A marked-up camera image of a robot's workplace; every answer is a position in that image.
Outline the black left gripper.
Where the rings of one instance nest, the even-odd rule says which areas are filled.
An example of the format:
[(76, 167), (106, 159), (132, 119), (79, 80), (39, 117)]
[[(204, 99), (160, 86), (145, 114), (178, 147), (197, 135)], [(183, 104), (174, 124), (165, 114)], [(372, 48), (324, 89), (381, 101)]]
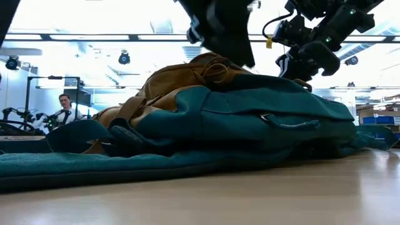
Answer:
[(205, 14), (209, 26), (203, 43), (238, 66), (255, 66), (248, 38), (248, 6), (254, 0), (177, 0), (187, 15)]

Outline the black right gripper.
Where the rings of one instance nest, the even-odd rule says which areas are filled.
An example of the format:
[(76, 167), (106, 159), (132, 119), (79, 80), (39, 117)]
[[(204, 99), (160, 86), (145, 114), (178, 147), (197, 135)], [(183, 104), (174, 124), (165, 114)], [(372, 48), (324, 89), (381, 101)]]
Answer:
[(323, 76), (333, 75), (341, 65), (339, 58), (321, 41), (294, 46), (276, 59), (280, 78), (310, 81), (320, 69)]

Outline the tan and green backpack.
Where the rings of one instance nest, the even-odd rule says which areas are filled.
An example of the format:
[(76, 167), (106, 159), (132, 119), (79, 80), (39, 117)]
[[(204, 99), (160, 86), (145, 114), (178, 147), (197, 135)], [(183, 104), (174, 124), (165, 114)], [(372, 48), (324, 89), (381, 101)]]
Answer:
[(343, 158), (398, 142), (357, 126), (303, 81), (252, 74), (214, 53), (153, 73), (124, 104), (40, 141), (0, 144), (0, 193), (197, 176)]

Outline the person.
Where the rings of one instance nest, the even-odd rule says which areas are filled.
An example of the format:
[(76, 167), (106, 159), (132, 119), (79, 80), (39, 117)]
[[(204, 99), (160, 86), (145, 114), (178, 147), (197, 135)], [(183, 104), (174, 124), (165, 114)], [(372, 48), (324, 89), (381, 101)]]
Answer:
[(39, 128), (43, 126), (49, 131), (52, 131), (53, 129), (71, 122), (87, 119), (86, 115), (83, 115), (79, 110), (73, 109), (72, 100), (69, 95), (61, 94), (59, 96), (59, 102), (62, 107), (60, 110), (50, 116), (43, 115), (42, 118), (33, 122), (33, 127)]

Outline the black metal stand frame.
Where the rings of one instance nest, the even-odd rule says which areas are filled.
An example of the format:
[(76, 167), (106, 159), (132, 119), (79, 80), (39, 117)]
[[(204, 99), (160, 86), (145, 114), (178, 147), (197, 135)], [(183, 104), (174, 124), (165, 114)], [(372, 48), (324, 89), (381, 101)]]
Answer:
[(75, 79), (77, 81), (75, 90), (76, 90), (76, 100), (75, 102), (78, 103), (79, 100), (79, 91), (81, 89), (81, 78), (77, 76), (71, 76), (71, 77), (63, 77), (63, 76), (28, 76), (27, 77), (27, 86), (26, 86), (26, 100), (25, 100), (25, 106), (24, 106), (24, 111), (27, 112), (29, 111), (29, 98), (30, 98), (30, 90), (31, 90), (31, 81), (33, 79), (49, 79), (49, 80), (62, 80), (62, 79)]

